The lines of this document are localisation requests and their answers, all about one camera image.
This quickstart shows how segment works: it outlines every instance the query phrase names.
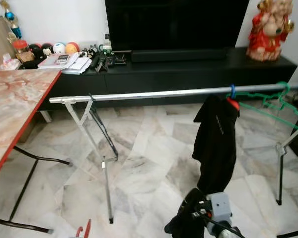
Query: red table edge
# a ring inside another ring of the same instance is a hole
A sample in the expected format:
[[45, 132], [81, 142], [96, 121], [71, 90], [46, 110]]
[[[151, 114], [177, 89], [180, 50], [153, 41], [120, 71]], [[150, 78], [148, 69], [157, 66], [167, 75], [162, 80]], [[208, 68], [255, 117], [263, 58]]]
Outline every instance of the red table edge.
[[33, 109], [33, 111], [31, 112], [30, 116], [27, 118], [27, 120], [25, 121], [25, 123], [23, 124], [23, 126], [21, 127], [21, 129], [19, 130], [19, 132], [16, 134], [15, 138], [12, 140], [10, 146], [8, 147], [8, 149], [6, 150], [6, 152], [4, 153], [2, 159], [0, 160], [0, 169], [3, 166], [4, 162], [6, 161], [9, 153], [11, 152], [11, 150], [13, 149], [13, 147], [15, 146], [15, 144], [17, 143], [18, 139], [20, 138], [20, 136], [22, 135], [22, 133], [24, 132], [24, 130], [26, 129], [26, 127], [28, 126], [28, 124], [30, 123], [30, 121], [32, 120], [34, 114], [36, 113], [36, 111], [38, 110], [38, 108], [41, 106], [43, 100], [45, 99], [45, 97], [48, 95], [48, 93], [50, 92], [50, 90], [52, 89], [53, 85], [55, 84], [55, 82], [58, 80], [58, 78], [61, 75], [61, 71], [59, 71], [59, 73], [56, 75], [55, 79], [51, 82], [50, 86], [48, 87], [48, 89], [45, 91], [45, 93], [43, 94], [43, 96], [41, 97], [41, 99], [39, 100], [38, 104], [36, 105], [36, 107]]

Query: clothes drying rack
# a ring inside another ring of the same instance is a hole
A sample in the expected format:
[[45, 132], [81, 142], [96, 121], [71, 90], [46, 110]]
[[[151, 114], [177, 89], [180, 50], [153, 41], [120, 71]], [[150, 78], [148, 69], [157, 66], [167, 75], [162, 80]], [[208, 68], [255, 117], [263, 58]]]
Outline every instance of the clothes drying rack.
[[[290, 84], [289, 88], [291, 90], [298, 90], [298, 84]], [[249, 86], [236, 86], [234, 87], [235, 92], [264, 92], [264, 91], [282, 91], [285, 89], [284, 85], [281, 84], [264, 84], [264, 85], [249, 85]], [[108, 171], [107, 163], [112, 161], [117, 161], [118, 154], [116, 157], [106, 159], [105, 157], [100, 156], [97, 150], [97, 144], [94, 141], [92, 135], [89, 133], [86, 127], [83, 126], [87, 118], [94, 119], [95, 115], [91, 112], [92, 104], [94, 101], [115, 101], [115, 100], [134, 100], [134, 99], [149, 99], [149, 98], [167, 98], [167, 97], [184, 97], [184, 96], [193, 96], [193, 95], [206, 95], [206, 94], [224, 94], [232, 92], [232, 87], [221, 87], [221, 88], [205, 88], [205, 89], [188, 89], [188, 90], [175, 90], [175, 91], [162, 91], [162, 92], [143, 92], [143, 93], [125, 93], [125, 94], [106, 94], [106, 95], [89, 95], [89, 96], [70, 96], [70, 97], [57, 97], [50, 98], [50, 103], [62, 103], [66, 106], [67, 110], [71, 114], [73, 120], [78, 125], [82, 134], [91, 144], [93, 151], [96, 156], [100, 159], [102, 163], [102, 169], [105, 175], [105, 191], [106, 191], [106, 200], [108, 206], [108, 216], [109, 223], [113, 223], [113, 213], [110, 199], [110, 190], [109, 190], [109, 180], [108, 180]], [[86, 107], [81, 118], [78, 117], [77, 113], [73, 108], [73, 104], [77, 102], [86, 102]], [[108, 140], [108, 134], [105, 129], [102, 129], [107, 141], [113, 148], [111, 140]], [[286, 141], [279, 142], [276, 145], [276, 151], [278, 154], [278, 177], [277, 177], [277, 189], [276, 189], [276, 201], [279, 205], [282, 204], [282, 186], [283, 186], [283, 159], [287, 153], [286, 147], [291, 143], [291, 141], [298, 135], [298, 130], [293, 133]], [[294, 233], [279, 235], [278, 238], [288, 238], [297, 236], [298, 231]]]

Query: marble floor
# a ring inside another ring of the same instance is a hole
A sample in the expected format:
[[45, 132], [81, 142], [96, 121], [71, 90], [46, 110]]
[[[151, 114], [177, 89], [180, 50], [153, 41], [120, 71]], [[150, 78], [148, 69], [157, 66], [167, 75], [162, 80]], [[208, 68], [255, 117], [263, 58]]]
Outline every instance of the marble floor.
[[[72, 167], [39, 162], [13, 221], [53, 228], [52, 235], [0, 225], [0, 238], [68, 238], [92, 220], [90, 238], [170, 238], [163, 227], [199, 178], [191, 158], [201, 105], [168, 105], [99, 109], [119, 152], [109, 164], [114, 224], [108, 223], [104, 176], [92, 151], [67, 111], [55, 111], [53, 122], [36, 124], [26, 143], [30, 153], [73, 162]], [[93, 121], [101, 155], [112, 152]], [[285, 157], [283, 205], [275, 202], [275, 144], [289, 128], [247, 109], [236, 125], [237, 161], [226, 188], [233, 225], [247, 238], [273, 238], [298, 230], [298, 157]], [[6, 219], [33, 160], [12, 152], [0, 172], [0, 218]]]

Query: soundbar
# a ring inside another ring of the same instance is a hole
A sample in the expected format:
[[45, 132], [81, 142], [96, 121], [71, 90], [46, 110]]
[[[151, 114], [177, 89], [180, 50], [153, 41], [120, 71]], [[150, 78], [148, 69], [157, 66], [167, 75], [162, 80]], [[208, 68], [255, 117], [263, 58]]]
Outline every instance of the soundbar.
[[200, 50], [145, 50], [132, 51], [132, 62], [166, 62], [182, 60], [222, 60], [227, 56], [227, 49]]

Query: red figurine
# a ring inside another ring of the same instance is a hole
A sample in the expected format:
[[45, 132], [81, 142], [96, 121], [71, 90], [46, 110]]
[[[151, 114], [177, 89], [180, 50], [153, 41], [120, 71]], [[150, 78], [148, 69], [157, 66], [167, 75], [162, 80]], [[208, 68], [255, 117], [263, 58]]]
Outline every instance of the red figurine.
[[284, 42], [294, 29], [294, 23], [288, 20], [293, 1], [262, 0], [258, 9], [261, 12], [253, 18], [246, 54], [259, 61], [277, 60], [281, 53], [281, 41]]

